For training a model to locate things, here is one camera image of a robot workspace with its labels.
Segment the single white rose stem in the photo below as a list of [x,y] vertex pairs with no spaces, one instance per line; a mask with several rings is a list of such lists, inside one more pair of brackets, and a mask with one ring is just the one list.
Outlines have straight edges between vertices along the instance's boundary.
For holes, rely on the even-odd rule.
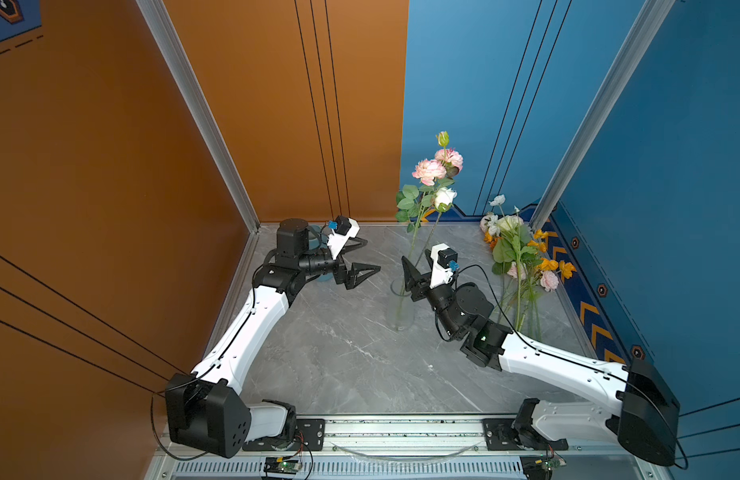
[[433,188],[422,187],[420,191],[423,193],[423,196],[421,197],[420,201],[415,201],[414,203],[414,215],[411,216],[411,223],[408,228],[409,231],[413,232],[412,246],[409,253],[410,256],[412,256],[415,251],[418,230],[422,226],[422,222],[427,218],[429,213],[432,213],[434,211],[437,212],[437,217],[433,227],[429,231],[423,247],[420,250],[418,258],[414,263],[415,266],[418,266],[420,261],[424,258],[425,250],[429,247],[429,243],[442,214],[452,208],[454,200],[457,196],[457,192],[449,187],[441,187],[438,188],[436,191],[434,191]]

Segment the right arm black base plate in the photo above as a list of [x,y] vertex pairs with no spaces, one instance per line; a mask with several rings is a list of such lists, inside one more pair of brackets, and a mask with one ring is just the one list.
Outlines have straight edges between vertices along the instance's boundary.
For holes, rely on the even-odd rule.
[[487,418],[482,420],[483,434],[489,451],[541,451],[569,449],[566,439],[551,441],[532,425],[514,427],[512,419]]

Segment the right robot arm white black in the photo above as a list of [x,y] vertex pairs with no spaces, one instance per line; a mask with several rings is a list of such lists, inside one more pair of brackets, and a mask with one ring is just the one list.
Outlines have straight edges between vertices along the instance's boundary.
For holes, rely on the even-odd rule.
[[681,404],[658,369],[645,360],[626,365],[577,355],[530,339],[491,320],[495,306],[474,283],[457,286],[438,261],[421,273],[402,260],[413,301],[427,300],[442,337],[457,341],[474,364],[524,375],[578,396],[572,403],[530,398],[512,428],[526,448],[556,448],[569,438],[617,443],[649,463],[670,467],[683,450]]

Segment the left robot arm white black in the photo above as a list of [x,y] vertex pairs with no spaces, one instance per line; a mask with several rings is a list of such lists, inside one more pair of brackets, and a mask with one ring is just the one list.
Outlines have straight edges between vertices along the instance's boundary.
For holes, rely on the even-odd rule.
[[330,275],[351,290],[379,272],[376,265],[348,264],[344,259],[367,244],[358,235],[356,220],[338,216],[327,226],[329,234],[304,219],[280,223],[276,246],[253,273],[251,291],[237,317],[190,374],[174,375],[164,389],[173,443],[223,458],[256,441],[276,449],[295,443],[294,406],[274,400],[246,405],[241,393],[273,327],[308,283]]

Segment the cream rose with leaves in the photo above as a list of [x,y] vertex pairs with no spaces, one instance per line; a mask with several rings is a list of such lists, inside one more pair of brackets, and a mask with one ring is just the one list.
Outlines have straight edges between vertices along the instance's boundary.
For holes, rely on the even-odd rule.
[[494,272],[510,277],[511,291],[501,307],[513,311],[518,331],[531,333],[532,317],[538,315],[537,300],[542,280],[548,233],[533,230],[519,214],[493,217],[487,222],[486,239],[492,246]]

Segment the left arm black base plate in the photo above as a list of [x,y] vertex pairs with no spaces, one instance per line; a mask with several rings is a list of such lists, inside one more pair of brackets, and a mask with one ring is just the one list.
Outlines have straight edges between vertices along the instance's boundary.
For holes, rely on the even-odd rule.
[[283,432],[276,437],[263,437],[246,442],[246,452],[295,452],[304,445],[312,452],[321,451],[324,445],[326,421],[324,418],[301,418],[287,420]]

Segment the white poppy fuzzy green stem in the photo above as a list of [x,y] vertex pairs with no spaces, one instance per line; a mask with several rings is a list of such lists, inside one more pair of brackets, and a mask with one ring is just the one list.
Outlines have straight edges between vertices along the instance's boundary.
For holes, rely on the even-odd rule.
[[506,214],[505,201],[504,195],[498,195],[490,202],[492,210],[480,227],[492,252],[492,271],[501,280],[500,307],[517,330],[537,338],[541,333],[537,306],[540,252],[520,210]]

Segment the pink rose spray with leaves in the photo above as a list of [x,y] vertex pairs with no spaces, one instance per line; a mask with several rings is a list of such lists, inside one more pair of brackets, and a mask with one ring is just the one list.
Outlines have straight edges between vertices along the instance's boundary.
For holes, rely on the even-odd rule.
[[[414,215],[414,203],[415,201],[420,201],[423,196],[420,189],[422,187],[433,188],[434,191],[441,187],[454,189],[455,177],[463,170],[464,158],[457,150],[450,147],[451,140],[449,133],[447,131],[441,131],[436,135],[436,139],[439,149],[434,156],[431,159],[424,159],[418,162],[412,172],[412,176],[418,183],[415,185],[404,185],[396,195],[397,212],[395,218],[399,223],[404,223],[407,232],[412,235],[413,232],[409,231],[408,228],[411,223],[411,216]],[[426,218],[422,222],[420,229],[427,222],[428,220]],[[420,250],[425,243],[417,247],[418,235],[415,251],[412,256],[408,256],[410,260],[417,260]]]

